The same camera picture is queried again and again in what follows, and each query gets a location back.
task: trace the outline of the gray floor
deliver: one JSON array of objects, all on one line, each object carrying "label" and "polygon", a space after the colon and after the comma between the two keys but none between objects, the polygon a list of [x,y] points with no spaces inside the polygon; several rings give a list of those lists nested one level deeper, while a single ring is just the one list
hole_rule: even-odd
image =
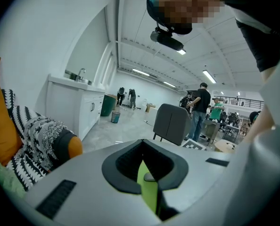
[{"label": "gray floor", "polygon": [[[140,109],[131,110],[126,107],[117,107],[116,110],[121,113],[117,124],[111,123],[111,115],[101,117],[100,123],[96,123],[83,139],[82,144],[85,153],[111,146],[118,142],[153,138],[153,127],[145,122],[148,113]],[[222,136],[223,133],[218,132],[215,140],[220,140]],[[236,144],[241,140],[242,138],[237,138]],[[202,138],[198,142],[203,145],[208,144],[206,139]],[[213,151],[214,144],[209,144],[207,150]]]}]

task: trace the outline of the man in black shirt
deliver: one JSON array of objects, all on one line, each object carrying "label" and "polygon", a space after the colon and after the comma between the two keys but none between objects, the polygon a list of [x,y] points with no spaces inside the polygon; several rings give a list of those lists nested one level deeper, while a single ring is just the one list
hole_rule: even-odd
[{"label": "man in black shirt", "polygon": [[186,137],[184,140],[192,139],[194,141],[198,141],[198,137],[200,136],[203,127],[203,121],[206,117],[206,110],[210,104],[211,98],[209,92],[206,89],[207,84],[204,82],[201,83],[200,89],[198,89],[196,94],[197,98],[187,105],[188,107],[193,106],[193,115],[188,137]]},{"label": "man in black shirt", "polygon": [[134,89],[130,89],[129,96],[127,97],[127,99],[129,99],[130,96],[131,96],[131,108],[132,108],[132,104],[134,104],[134,109],[136,109],[136,93]]}]

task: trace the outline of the faucet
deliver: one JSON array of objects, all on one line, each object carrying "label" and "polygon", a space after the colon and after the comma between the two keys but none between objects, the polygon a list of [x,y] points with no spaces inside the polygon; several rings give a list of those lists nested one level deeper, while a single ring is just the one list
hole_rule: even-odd
[{"label": "faucet", "polygon": [[83,73],[85,73],[85,68],[81,68],[80,71],[79,71],[79,73],[78,73],[78,76],[76,77],[76,80],[77,80],[77,81],[83,79],[83,76],[80,77],[80,73],[82,72],[82,70],[83,70]]}]

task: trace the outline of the ceiling light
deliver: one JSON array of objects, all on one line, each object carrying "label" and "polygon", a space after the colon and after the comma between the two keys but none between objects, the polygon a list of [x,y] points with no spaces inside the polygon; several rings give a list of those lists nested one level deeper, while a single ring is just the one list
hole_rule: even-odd
[{"label": "ceiling light", "polygon": [[140,70],[135,70],[135,69],[133,69],[133,71],[135,71],[135,72],[137,72],[137,73],[144,74],[144,75],[146,75],[146,76],[149,76],[149,74],[148,74],[148,73],[144,73],[144,72],[142,72],[142,71],[140,71]]},{"label": "ceiling light", "polygon": [[204,75],[207,76],[208,79],[210,79],[210,81],[211,81],[213,84],[216,84],[216,81],[214,80],[214,78],[212,78],[212,76],[210,75],[210,73],[208,73],[207,70],[203,70],[203,73],[204,73]]},{"label": "ceiling light", "polygon": [[164,81],[163,83],[164,83],[164,84],[167,84],[167,85],[169,85],[169,86],[171,86],[171,87],[176,88],[174,85],[172,85],[172,84],[170,84],[170,83],[167,83],[166,81]]},{"label": "ceiling light", "polygon": [[177,51],[178,53],[180,53],[180,54],[182,54],[182,55],[185,55],[186,54],[186,50],[185,49],[181,49],[181,50],[179,50],[179,51]]}]

